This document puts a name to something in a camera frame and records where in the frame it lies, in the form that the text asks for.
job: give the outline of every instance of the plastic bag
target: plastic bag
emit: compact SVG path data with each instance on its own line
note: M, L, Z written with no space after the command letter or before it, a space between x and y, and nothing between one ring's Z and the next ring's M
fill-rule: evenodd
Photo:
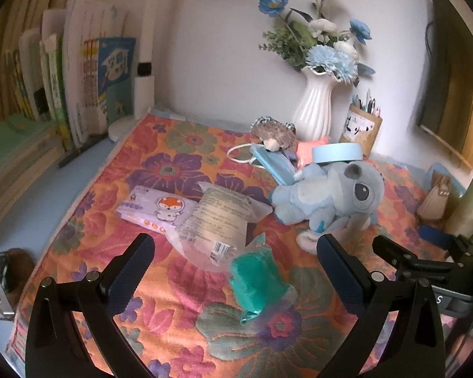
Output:
M233 259L228 279L236 302L245 312L241 323L256 331L276 313L288 309L297 299L296 289L283 282L265 235L256 239L256 246Z
M130 197L116 209L121 218L146 229L166 234L181 225L197 203L176 194L135 186Z
M247 223L257 223L272 208L224 187L198 184L204 192L198 206L166 236L192 264L206 271L224 272L231 259L245 250Z

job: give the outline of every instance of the orange floral bedspread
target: orange floral bedspread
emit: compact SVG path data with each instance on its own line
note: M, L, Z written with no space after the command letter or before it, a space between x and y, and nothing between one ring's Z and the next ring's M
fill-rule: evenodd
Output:
M116 157L95 180L73 215L57 234L26 286L9 342L24 360L28 320L40 281L52 276L59 283L81 280L90 270L103 270L141 232L114 211L136 185L199 200L198 181L208 181L262 202L276 186L265 171L227 159L234 145L251 137L188 122L147 116ZM385 179L385 200L361 239L345 245L370 270L388 276L393 271L375 256L371 244L385 234L424 259L440 260L442 251L420 241L414 211L424 198L408 170L374 162ZM266 232L267 243L284 280L298 290L299 300L277 314L257 335L240 327L241 309L221 274L197 269L180 256L162 235L152 265L133 299L115 322L145 365L159 378L316 377L336 352L356 319L334 293L317 258L301 251L296 235L305 224L285 226L270 215L253 229ZM86 323L76 314L92 360L107 370ZM380 357L392 321L368 360Z

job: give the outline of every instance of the blue face mask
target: blue face mask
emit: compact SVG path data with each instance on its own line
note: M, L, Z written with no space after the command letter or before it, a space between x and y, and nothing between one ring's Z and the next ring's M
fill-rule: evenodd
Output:
M251 148L252 159L243 161L230 157L230 154L236 149L248 146ZM291 186L295 184L294 175L296 169L282 152L267 151L265 146L261 144L245 144L233 147L227 152L227 155L228 158L234 162L249 163L256 168L266 169L279 185Z

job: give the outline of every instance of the lamp base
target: lamp base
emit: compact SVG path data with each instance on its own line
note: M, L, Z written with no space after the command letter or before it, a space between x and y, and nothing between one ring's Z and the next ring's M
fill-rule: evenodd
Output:
M118 119L109 126L109 138L112 142L117 142L122 137L128 135L137 121L133 115Z

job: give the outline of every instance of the mask ear loop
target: mask ear loop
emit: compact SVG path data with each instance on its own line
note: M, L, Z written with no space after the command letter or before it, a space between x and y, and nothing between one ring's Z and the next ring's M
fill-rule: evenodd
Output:
M243 144L243 145L233 146L228 152L226 152L226 156L228 157L228 159L230 159L233 162L242 163L242 164L248 163L249 165L254 166L255 168L265 169L261 165L254 164L254 162L256 161L255 157L252 157L251 159L247 159L247 160L241 160L241 159L235 159L230 156L230 154L233 153L235 150L242 149L243 147L251 147L251 145L252 144Z

